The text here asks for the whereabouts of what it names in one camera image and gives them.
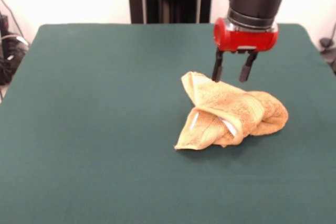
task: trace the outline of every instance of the green table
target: green table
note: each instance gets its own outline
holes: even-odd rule
[[[335,223],[336,79],[298,25],[243,86],[284,103],[281,132],[173,149],[180,77],[214,53],[209,24],[41,27],[0,105],[0,223]]]

